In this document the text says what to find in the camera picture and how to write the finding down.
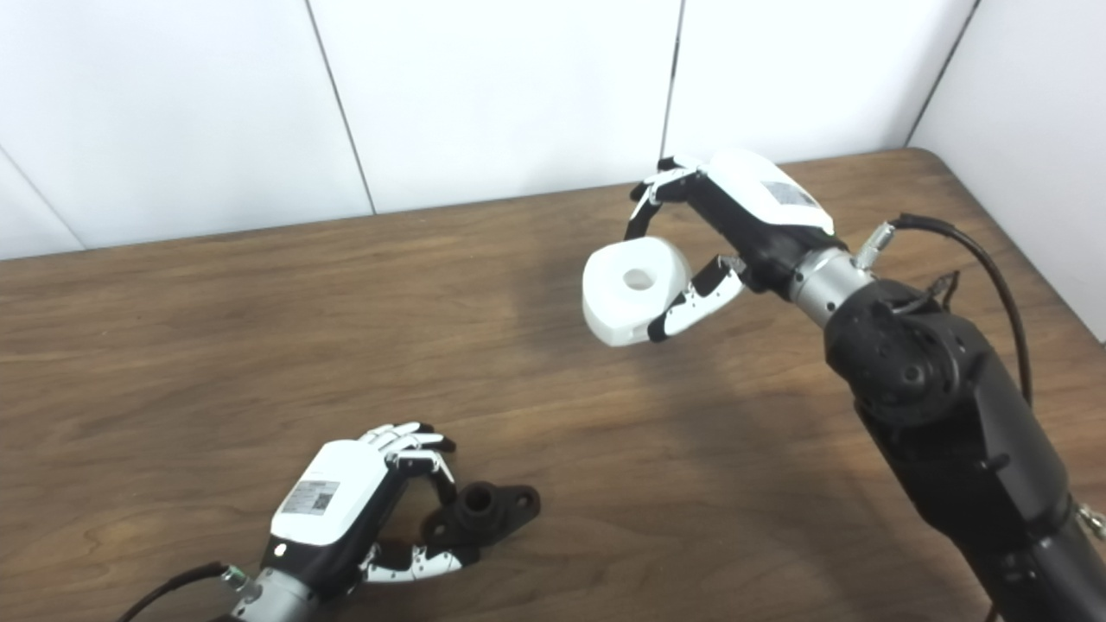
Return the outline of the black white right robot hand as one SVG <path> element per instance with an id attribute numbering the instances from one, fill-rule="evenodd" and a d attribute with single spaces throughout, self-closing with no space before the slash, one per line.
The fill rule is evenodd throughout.
<path id="1" fill-rule="evenodd" d="M 734 249 L 708 260 L 653 319 L 646 328 L 653 343 L 686 331 L 747 290 L 793 302 L 804 261 L 846 248 L 830 212 L 799 182 L 745 149 L 719 152 L 707 162 L 662 158 L 657 172 L 632 190 L 632 201 L 636 207 L 626 225 L 627 241 L 646 236 L 664 205 L 679 203 L 689 205 Z"/>

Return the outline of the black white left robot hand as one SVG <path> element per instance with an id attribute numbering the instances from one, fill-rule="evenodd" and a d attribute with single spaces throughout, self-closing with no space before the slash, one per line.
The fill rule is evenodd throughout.
<path id="1" fill-rule="evenodd" d="M 289 576 L 322 600 L 359 584 L 422 581 L 480 562 L 477 547 L 385 541 L 382 530 L 415 478 L 440 505 L 458 498 L 445 453 L 453 440 L 426 422 L 386 424 L 355 440 L 328 440 L 271 519 L 262 570 Z"/>

